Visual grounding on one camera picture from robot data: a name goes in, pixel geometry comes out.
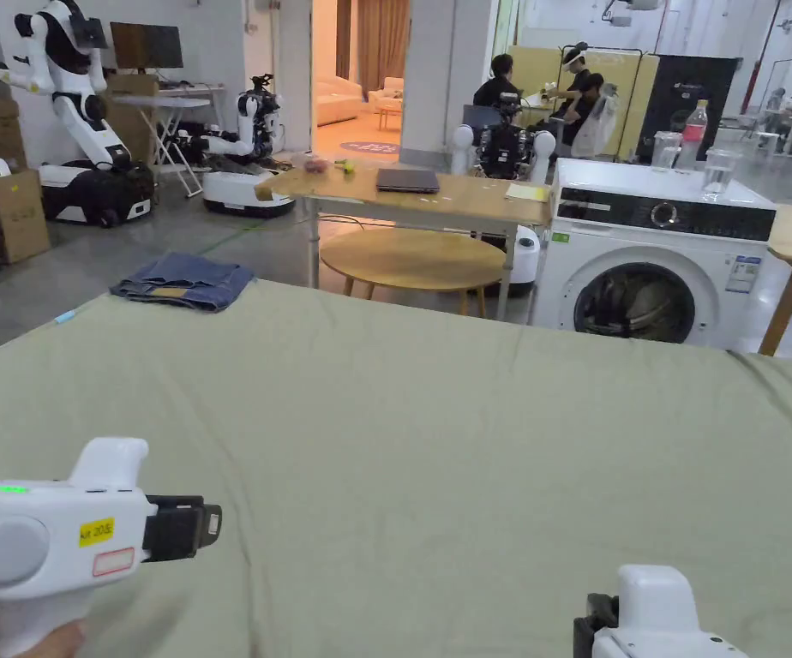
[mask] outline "control knob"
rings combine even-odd
[[[651,220],[658,228],[676,226],[680,221],[677,216],[676,206],[668,204],[666,200],[652,208]]]

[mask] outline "sofa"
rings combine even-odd
[[[395,99],[396,92],[405,90],[404,78],[384,78],[384,88],[379,91],[369,91],[369,108],[376,113],[380,110],[377,102],[381,99]]]
[[[317,125],[357,118],[363,109],[363,88],[336,75],[318,77],[314,94],[317,103]]]

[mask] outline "bed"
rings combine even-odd
[[[792,362],[263,281],[214,316],[100,297],[0,348],[0,477],[113,434],[223,533],[99,590],[84,656],[567,658],[631,562],[792,656]]]

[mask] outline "yellow sticky note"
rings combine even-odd
[[[508,186],[506,196],[513,199],[547,200],[549,198],[549,189],[512,183]]]
[[[79,528],[79,548],[109,541],[116,534],[116,519],[101,518]]]

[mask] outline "washing machine control panel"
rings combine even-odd
[[[745,206],[723,206],[563,188],[557,216],[635,228],[676,230],[714,238],[767,242],[776,212]]]

